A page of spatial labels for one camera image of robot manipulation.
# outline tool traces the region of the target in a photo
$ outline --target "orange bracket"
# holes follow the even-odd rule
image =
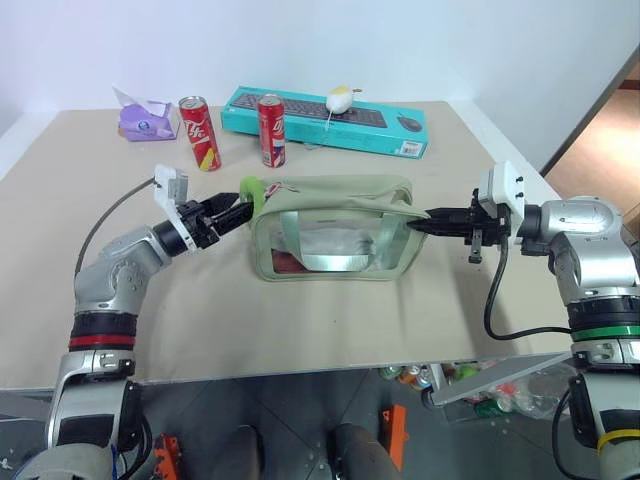
[[[156,466],[151,479],[180,480],[179,464],[182,453],[178,439],[163,433],[153,442],[153,453],[156,456]]]
[[[386,441],[385,448],[398,471],[402,471],[404,442],[409,440],[409,434],[405,431],[407,409],[402,405],[392,405],[389,410],[383,410],[382,422]]]

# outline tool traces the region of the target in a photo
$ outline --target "gray tile floor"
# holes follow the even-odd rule
[[[265,443],[263,478],[327,480],[325,439],[342,422],[377,433],[379,412],[392,403],[408,410],[403,478],[562,479],[550,447],[550,422],[518,415],[453,421],[464,405],[427,410],[406,385],[382,380],[376,370],[345,370],[238,380],[148,386],[145,412],[154,435],[177,435],[185,477],[207,479],[226,436],[237,425],[257,427]],[[564,462],[597,477],[593,451],[561,423]],[[0,461],[19,466],[42,448],[42,424],[0,421]],[[137,478],[149,478],[151,463]],[[11,477],[0,469],[0,480]]]

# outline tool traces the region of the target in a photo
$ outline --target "black cable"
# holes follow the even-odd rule
[[[566,408],[567,402],[569,401],[569,395],[571,393],[570,389],[564,393],[558,406],[556,407],[556,413],[553,414],[553,420],[551,421],[551,449],[553,450],[553,460],[556,462],[556,466],[558,470],[567,478],[571,480],[595,480],[589,477],[581,477],[580,475],[575,475],[562,465],[560,461],[560,450],[558,448],[558,424],[560,423],[560,415],[562,415],[562,411]]]
[[[87,235],[87,238],[84,239],[84,243],[82,244],[82,248],[80,248],[80,253],[78,254],[78,261],[76,262],[76,270],[75,270],[75,273],[73,275],[74,278],[78,276],[78,273],[80,273],[80,270],[82,269],[82,261],[84,260],[85,253],[87,253],[87,248],[89,247],[89,243],[91,243],[91,239],[96,234],[98,229],[102,226],[102,224],[107,219],[107,217],[109,215],[111,215],[113,213],[113,211],[116,208],[118,208],[120,205],[122,205],[122,203],[125,200],[127,200],[129,197],[132,197],[133,195],[138,193],[140,190],[148,187],[149,185],[151,185],[153,183],[155,183],[155,179],[154,178],[150,178],[148,180],[145,180],[144,182],[142,182],[140,185],[138,185],[134,189],[132,189],[132,190],[128,191],[127,193],[125,193],[122,197],[120,197],[116,201],[116,203],[111,205],[109,207],[109,209],[102,214],[102,216],[98,219],[96,224],[89,231],[89,234]]]
[[[487,295],[487,302],[484,306],[484,329],[487,334],[493,338],[494,340],[514,340],[520,337],[526,337],[527,335],[535,335],[536,333],[571,333],[571,330],[563,327],[538,327],[531,328],[529,330],[522,330],[520,332],[509,333],[506,335],[499,335],[493,331],[491,328],[491,312],[493,310],[493,304],[496,300],[496,295],[498,293],[498,288],[500,288],[500,282],[502,281],[502,275],[504,274],[504,269],[507,266],[507,259],[509,258],[509,236],[503,235],[500,238],[500,261],[498,262],[498,268],[496,269],[496,273],[493,276],[493,281],[491,282],[491,288],[489,289],[489,294]]]
[[[136,455],[136,460],[131,465],[131,468],[124,472],[118,480],[128,480],[131,476],[136,473],[144,462],[147,461],[149,454],[151,453],[151,447],[153,446],[153,434],[151,433],[151,426],[147,420],[147,417],[142,415],[142,430],[143,434],[140,436],[140,444],[138,445],[138,453]]]

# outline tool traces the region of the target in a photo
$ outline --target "red coca-cola can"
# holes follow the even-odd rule
[[[206,100],[185,97],[178,105],[198,167],[205,172],[217,170],[222,164]]]
[[[258,102],[262,163],[267,167],[284,165],[284,102],[267,93]]]

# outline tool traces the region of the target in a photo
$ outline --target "floor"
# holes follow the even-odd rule
[[[545,178],[562,198],[611,201],[640,238],[640,91],[617,90]]]
[[[263,479],[325,480],[327,432],[342,422],[380,428],[379,412],[398,403],[408,410],[403,479],[564,478],[550,448],[550,422],[519,415],[469,419],[463,402],[428,410],[406,385],[377,370],[345,370],[146,387],[145,412],[154,435],[177,435],[185,478],[207,479],[216,453],[237,425],[256,426],[265,443]],[[0,462],[18,467],[42,448],[43,425],[0,420]],[[575,473],[597,476],[593,451],[560,424],[564,462]],[[14,470],[0,469],[0,480]],[[151,463],[137,478],[148,479]]]

